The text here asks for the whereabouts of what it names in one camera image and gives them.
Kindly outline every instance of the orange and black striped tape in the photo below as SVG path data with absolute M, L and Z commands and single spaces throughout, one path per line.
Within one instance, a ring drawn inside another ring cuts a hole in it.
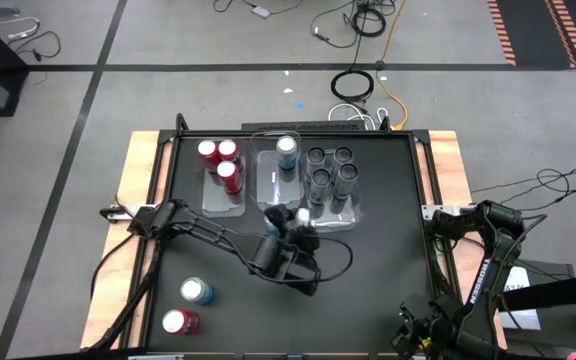
M 566 33 L 568 34 L 568 37 L 570 38 L 570 41 L 572 42 L 572 46 L 575 49 L 576 52 L 576 26 L 575 26 L 575 22 L 572 20 L 572 17 L 570 17 L 570 13 L 568 12 L 568 9 L 566 8 L 566 4 L 564 4 L 563 0 L 552 0 L 554 6 L 555 6 L 555 10 L 557 11 L 557 15 L 559 15 L 559 18 L 561 19 L 561 23 L 564 25 L 564 29 L 566 31 Z M 554 14 L 553 16 L 553 21 L 555 22 L 555 25 L 557 26 L 557 31 L 560 31 L 561 28 L 559 26 L 559 22 L 557 21 L 556 18 L 554 18 Z M 564 47 L 566 48 L 566 52 L 570 51 L 570 48 L 568 46 L 568 42 L 562 38 L 562 43 L 564 44 Z
M 501 13 L 499 12 L 497 1 L 488 0 L 488 8 L 490 9 L 490 14 L 492 15 L 492 21 L 495 23 L 495 30 L 497 31 L 497 36 L 501 42 L 501 49 L 504 52 L 504 57 L 506 57 L 506 62 L 510 65 L 517 66 L 517 61 L 515 60 L 515 52 L 512 49 L 512 44 L 510 43 L 508 32 L 504 26 L 504 20 L 501 18 Z
M 544 0 L 546 3 L 546 7 L 548 8 L 548 13 L 550 13 L 550 17 L 552 18 L 553 24 L 557 28 L 557 34 L 559 35 L 559 40 L 561 41 L 561 45 L 563 45 L 564 49 L 566 50 L 566 55 L 568 56 L 568 61 L 570 63 L 571 68 L 576 67 L 576 60 L 575 57 L 572 55 L 572 51 L 570 50 L 570 46 L 568 46 L 568 42 L 566 41 L 566 37 L 564 36 L 564 31 L 559 25 L 559 21 L 557 21 L 557 16 L 555 16 L 555 11 L 552 8 L 552 4 L 550 0 Z

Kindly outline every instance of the white label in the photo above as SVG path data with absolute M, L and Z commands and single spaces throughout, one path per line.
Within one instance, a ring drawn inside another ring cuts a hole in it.
M 472 295 L 470 296 L 470 303 L 475 304 L 477 298 L 479 297 L 479 292 L 481 291 L 481 286 L 484 283 L 484 278 L 486 277 L 486 270 L 488 270 L 488 265 L 490 264 L 490 259 L 484 260 L 481 265 L 481 271 L 479 271 L 479 276 L 477 276 L 477 282 L 472 290 Z
M 514 266 L 508 275 L 508 281 L 506 281 L 504 292 L 528 286 L 530 286 L 530 282 L 528 282 L 528 273 L 526 272 L 526 269 Z M 515 320 L 517 320 L 517 323 L 519 323 L 519 326 L 523 329 L 541 330 L 539 318 L 537 317 L 537 310 L 511 311 L 511 313 L 515 317 Z M 501 313 L 501 325 L 506 329 L 517 328 L 510 318 L 510 315 L 506 312 Z

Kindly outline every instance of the wooden table frame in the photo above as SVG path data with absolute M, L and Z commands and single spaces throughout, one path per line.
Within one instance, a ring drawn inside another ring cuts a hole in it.
M 430 158 L 434 159 L 434 168 L 442 203 L 449 205 L 471 203 L 468 181 L 455 132 L 430 131 L 429 135 L 432 155 Z M 159 131 L 137 131 L 132 133 L 117 192 L 118 198 L 123 203 L 146 204 L 149 202 L 148 200 L 153 200 L 154 203 L 158 204 L 163 200 L 172 144 L 167 143 L 164 145 L 160 150 L 159 156 L 157 156 L 161 137 Z M 435 201 L 432 192 L 431 173 L 429 172 L 423 144 L 418 142 L 416 149 L 426 203 L 433 205 Z M 158 177 L 155 177 L 153 175 L 153 167 L 159 160 L 161 160 L 161 165 L 158 174 L 154 174 L 158 175 Z M 103 252 L 104 255 L 126 238 L 128 235 L 127 227 L 128 221 L 110 224 Z M 470 237 L 479 239 L 474 234 Z M 131 282 L 136 280 L 133 280 L 132 277 L 138 244 L 139 240 L 136 238 L 129 241 L 122 249 L 110 257 L 100 270 L 81 340 L 82 348 L 94 344 L 102 337 L 126 303 Z M 141 246 L 144 245 L 146 248 L 145 260 L 142 264 L 142 276 L 148 268 L 152 255 L 152 242 L 147 244 L 144 242 Z M 470 242 L 460 241 L 453 250 L 453 256 L 455 258 L 461 295 L 465 301 L 477 275 L 483 250 Z M 145 301 L 146 297 L 142 299 L 133 315 L 130 324 L 130 337 L 127 339 L 128 347 L 139 346 L 145 315 Z M 498 315 L 495 316 L 495 326 L 499 345 L 502 348 L 506 348 L 506 339 Z

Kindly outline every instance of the white cable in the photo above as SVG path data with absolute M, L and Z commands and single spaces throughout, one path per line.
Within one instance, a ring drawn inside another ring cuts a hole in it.
M 364 117 L 367 117 L 368 120 L 370 120 L 370 124 L 372 125 L 372 129 L 373 129 L 373 130 L 377 130 L 377 127 L 375 126 L 375 120 L 373 120 L 372 116 L 368 116 L 368 115 L 354 115 L 354 116 L 346 119 L 346 121 L 354 120 L 354 119 L 356 119 L 356 118 L 358 118 L 358 117 L 361 117 L 361 120 L 364 120 L 364 121 L 365 121 Z
M 384 117 L 381 117 L 381 112 L 385 112 L 386 115 L 384 115 Z M 379 125 L 381 125 L 382 122 L 384 122 L 384 118 L 388 116 L 388 109 L 386 108 L 379 108 L 377 109 L 377 118 L 379 118 Z
M 0 25 L 6 25 L 6 24 L 16 23 L 19 21 L 27 21 L 27 20 L 34 21 L 35 26 L 33 26 L 32 28 L 30 28 L 28 30 L 18 32 L 16 34 L 8 34 L 8 40 L 23 39 L 23 38 L 27 38 L 30 35 L 33 35 L 34 32 L 36 32 L 39 29 L 40 21 L 36 17 L 25 17 L 25 18 L 19 18 L 19 19 L 12 19 L 12 20 L 8 20 L 8 21 L 0 21 Z
M 342 104 L 338 104 L 338 105 L 333 106 L 332 109 L 330 109 L 330 111 L 328 112 L 328 121 L 331 121 L 330 118 L 332 117 L 333 111 L 337 110 L 340 107 L 344 107 L 344 106 L 349 107 L 349 108 L 351 108 L 357 112 L 357 115 L 355 115 L 349 119 L 346 119 L 346 120 L 352 120 L 352 119 L 355 119 L 357 117 L 360 117 L 361 120 L 364 121 L 364 125 L 365 125 L 366 119 L 368 119 L 370 121 L 370 124 L 372 124 L 372 129 L 377 130 L 377 127 L 375 126 L 375 120 L 373 120 L 372 117 L 370 117 L 369 115 L 364 115 L 359 109 L 357 109 L 356 106 L 351 105 L 351 104 L 346 104 L 346 103 L 342 103 Z
M 0 24 L 12 24 L 15 22 L 25 21 L 25 20 L 34 20 L 35 23 L 39 22 L 39 19 L 37 19 L 36 17 L 25 17 L 25 18 L 19 18 L 19 19 L 12 19 L 12 20 L 8 20 L 8 21 L 0 21 Z

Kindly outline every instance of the clear plastic tray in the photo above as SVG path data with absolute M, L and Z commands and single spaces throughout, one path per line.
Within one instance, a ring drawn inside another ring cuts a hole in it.
M 217 146 L 219 142 L 226 139 L 202 139 L 212 140 Z M 246 160 L 245 147 L 241 141 L 232 139 L 237 144 L 243 169 L 239 173 L 242 181 L 241 191 L 235 195 L 226 193 L 216 173 L 209 172 L 204 166 L 203 159 L 199 156 L 197 160 L 197 171 L 195 174 L 195 201 L 192 207 L 201 210 L 201 213 L 210 218 L 236 217 L 246 212 Z
M 277 141 L 282 136 L 291 136 L 297 143 L 297 159 L 301 148 L 301 136 L 294 131 L 256 133 L 250 138 L 251 197 L 261 210 L 283 204 L 297 208 L 304 196 L 303 171 L 300 161 L 293 169 L 279 167 L 280 154 Z
M 326 161 L 324 169 L 329 172 L 332 171 L 332 158 L 337 149 L 326 149 Z M 306 167 L 306 156 L 308 151 L 304 149 L 301 159 L 302 167 Z M 359 196 L 359 179 L 355 183 L 355 188 L 347 199 L 339 200 L 332 195 L 334 184 L 331 182 L 326 195 L 326 201 L 323 204 L 313 204 L 306 201 L 308 209 L 310 210 L 310 219 L 312 225 L 321 233 L 329 233 L 335 231 L 350 230 L 359 223 L 363 213 L 360 206 Z M 306 199 L 308 198 L 310 190 L 310 179 L 305 181 Z

